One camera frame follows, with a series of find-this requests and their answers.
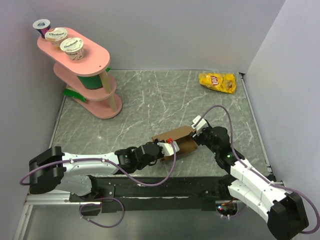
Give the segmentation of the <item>brown cardboard box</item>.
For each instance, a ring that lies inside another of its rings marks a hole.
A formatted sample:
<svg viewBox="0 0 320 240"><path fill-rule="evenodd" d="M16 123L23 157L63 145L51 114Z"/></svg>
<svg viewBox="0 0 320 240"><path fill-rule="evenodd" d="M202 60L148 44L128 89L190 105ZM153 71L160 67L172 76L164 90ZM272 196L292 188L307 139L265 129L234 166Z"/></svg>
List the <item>brown cardboard box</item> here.
<svg viewBox="0 0 320 240"><path fill-rule="evenodd" d="M179 151L177 152L177 158L184 154L191 153L197 149L197 144L191 137L193 128L191 126L181 126L173 130L152 136L152 141L166 141L167 139L172 139L176 141Z"/></svg>

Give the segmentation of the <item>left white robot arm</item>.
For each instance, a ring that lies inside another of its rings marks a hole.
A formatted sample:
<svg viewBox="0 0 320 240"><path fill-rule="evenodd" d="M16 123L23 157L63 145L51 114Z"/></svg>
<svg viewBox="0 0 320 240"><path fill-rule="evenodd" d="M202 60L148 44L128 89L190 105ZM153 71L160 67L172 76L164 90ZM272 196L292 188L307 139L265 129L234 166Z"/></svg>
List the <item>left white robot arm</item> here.
<svg viewBox="0 0 320 240"><path fill-rule="evenodd" d="M154 142L101 155L71 154L59 146L51 147L29 161L29 192L38 195L61 190L94 201L99 195L94 175L132 174L163 156L163 148Z"/></svg>

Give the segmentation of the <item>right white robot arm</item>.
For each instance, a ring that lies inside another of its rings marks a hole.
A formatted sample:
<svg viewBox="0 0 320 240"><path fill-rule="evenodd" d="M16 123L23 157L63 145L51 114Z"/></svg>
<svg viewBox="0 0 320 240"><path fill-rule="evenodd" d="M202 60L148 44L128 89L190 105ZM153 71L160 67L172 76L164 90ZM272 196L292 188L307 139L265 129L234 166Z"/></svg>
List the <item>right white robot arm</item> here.
<svg viewBox="0 0 320 240"><path fill-rule="evenodd" d="M217 164L227 172L219 181L223 199L236 198L255 211L277 240L290 240L309 226L302 198L273 186L250 162L232 148L224 127L205 126L193 129L191 137L215 155Z"/></svg>

